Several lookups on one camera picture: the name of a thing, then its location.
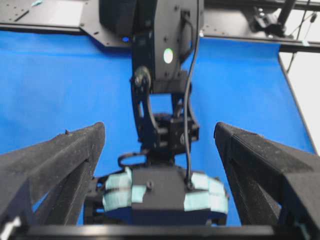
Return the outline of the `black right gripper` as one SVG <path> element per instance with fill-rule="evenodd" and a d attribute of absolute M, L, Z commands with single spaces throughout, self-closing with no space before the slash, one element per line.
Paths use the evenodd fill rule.
<path fill-rule="evenodd" d="M 224 184 L 201 171 L 177 165 L 139 164 L 95 178 L 84 202 L 83 223 L 224 226 L 229 197 Z"/>

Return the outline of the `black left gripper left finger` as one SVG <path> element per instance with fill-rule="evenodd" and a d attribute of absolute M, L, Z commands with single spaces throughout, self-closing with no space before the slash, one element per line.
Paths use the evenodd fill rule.
<path fill-rule="evenodd" d="M 76 225 L 105 144 L 97 122 L 0 156 L 0 237 L 32 225 Z"/>

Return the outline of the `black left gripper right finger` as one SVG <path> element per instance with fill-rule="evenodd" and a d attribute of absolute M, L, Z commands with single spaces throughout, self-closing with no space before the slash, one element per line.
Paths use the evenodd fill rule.
<path fill-rule="evenodd" d="M 224 122 L 213 138 L 242 225 L 320 237 L 320 158 Z"/>

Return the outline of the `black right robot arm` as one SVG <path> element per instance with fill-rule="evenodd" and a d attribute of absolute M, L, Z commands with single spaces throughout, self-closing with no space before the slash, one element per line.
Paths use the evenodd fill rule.
<path fill-rule="evenodd" d="M 203 24 L 201 0 L 101 0 L 99 22 L 131 43 L 130 92 L 138 152 L 118 157 L 119 171 L 93 178 L 83 223 L 225 225 L 224 184 L 193 171 L 199 139 L 190 94 Z"/>

